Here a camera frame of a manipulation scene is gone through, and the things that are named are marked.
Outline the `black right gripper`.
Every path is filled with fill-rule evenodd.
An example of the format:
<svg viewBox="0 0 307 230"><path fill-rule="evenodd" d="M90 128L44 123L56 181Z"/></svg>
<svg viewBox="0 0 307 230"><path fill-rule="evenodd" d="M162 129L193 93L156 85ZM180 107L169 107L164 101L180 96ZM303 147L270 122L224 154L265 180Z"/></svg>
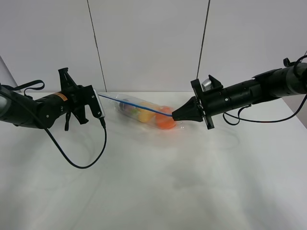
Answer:
<svg viewBox="0 0 307 230"><path fill-rule="evenodd" d="M214 128L212 116L222 114L230 108L230 98L221 82L211 75L208 78L213 83L213 89L206 92L203 91L199 79L191 81L195 97L191 97L183 106L172 112L174 121L205 121L209 130Z"/></svg>

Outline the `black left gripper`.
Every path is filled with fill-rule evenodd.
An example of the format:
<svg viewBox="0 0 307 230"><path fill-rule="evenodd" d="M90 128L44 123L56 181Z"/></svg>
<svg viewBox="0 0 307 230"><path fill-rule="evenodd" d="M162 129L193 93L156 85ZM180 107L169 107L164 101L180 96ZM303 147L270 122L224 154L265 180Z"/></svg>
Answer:
<svg viewBox="0 0 307 230"><path fill-rule="evenodd" d="M77 85L68 73L68 68L58 70L60 87L59 93L68 99L69 113L72 113L80 125L86 124L85 106L88 105L95 118L101 118L101 102L92 85Z"/></svg>

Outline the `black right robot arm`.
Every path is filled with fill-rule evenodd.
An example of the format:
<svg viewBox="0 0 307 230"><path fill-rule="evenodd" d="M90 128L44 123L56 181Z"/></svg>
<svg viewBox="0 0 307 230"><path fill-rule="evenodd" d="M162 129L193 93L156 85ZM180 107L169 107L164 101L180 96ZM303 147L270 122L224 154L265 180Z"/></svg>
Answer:
<svg viewBox="0 0 307 230"><path fill-rule="evenodd" d="M216 78L209 76L204 82L191 81L195 95L183 106L172 112L174 121L196 121L206 123L213 129L212 117L254 104L265 103L285 96L306 95L307 65L303 62L306 56L291 62L283 60L284 67L273 69L254 76L251 80L224 87Z"/></svg>

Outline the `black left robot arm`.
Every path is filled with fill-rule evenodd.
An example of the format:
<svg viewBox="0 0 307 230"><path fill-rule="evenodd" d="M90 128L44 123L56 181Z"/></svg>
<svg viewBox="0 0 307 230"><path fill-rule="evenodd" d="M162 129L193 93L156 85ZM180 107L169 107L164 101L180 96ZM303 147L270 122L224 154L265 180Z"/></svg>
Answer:
<svg viewBox="0 0 307 230"><path fill-rule="evenodd" d="M93 86L82 86L74 82L68 68L59 69L61 90L37 100L27 94L19 94L21 90L41 90L42 80L35 80L18 87L0 86L0 119L17 127L51 128L55 121L65 115L64 130L69 130L71 116L86 124L85 107L89 106L93 117L102 120L105 117L98 93Z"/></svg>

